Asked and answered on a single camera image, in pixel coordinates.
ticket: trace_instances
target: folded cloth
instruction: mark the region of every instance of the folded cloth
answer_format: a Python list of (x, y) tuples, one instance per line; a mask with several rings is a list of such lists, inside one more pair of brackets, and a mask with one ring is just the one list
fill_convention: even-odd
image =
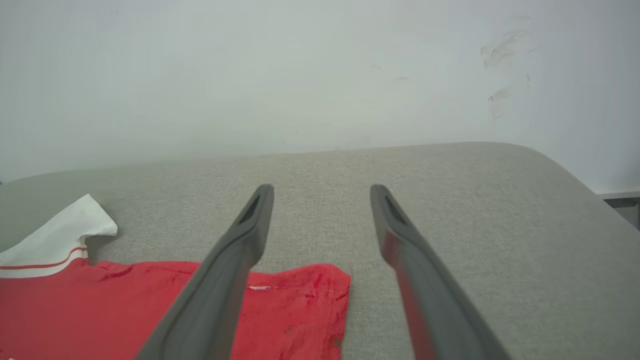
[[(199, 264), (91, 266), (84, 239), (116, 231), (85, 195), (0, 253), (0, 360), (135, 357)], [(340, 359), (349, 275), (317, 264), (247, 284), (232, 359)]]

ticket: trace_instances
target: gray fabric surface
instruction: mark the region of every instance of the gray fabric surface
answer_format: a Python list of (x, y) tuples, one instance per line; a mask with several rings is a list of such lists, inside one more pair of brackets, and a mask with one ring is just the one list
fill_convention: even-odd
[(204, 258), (261, 183), (254, 268), (351, 274), (344, 359), (411, 359), (369, 186), (387, 185), (514, 359), (640, 358), (640, 233), (547, 157), (499, 143), (283, 154), (60, 172), (0, 186), (0, 250), (90, 193), (120, 228), (94, 261)]

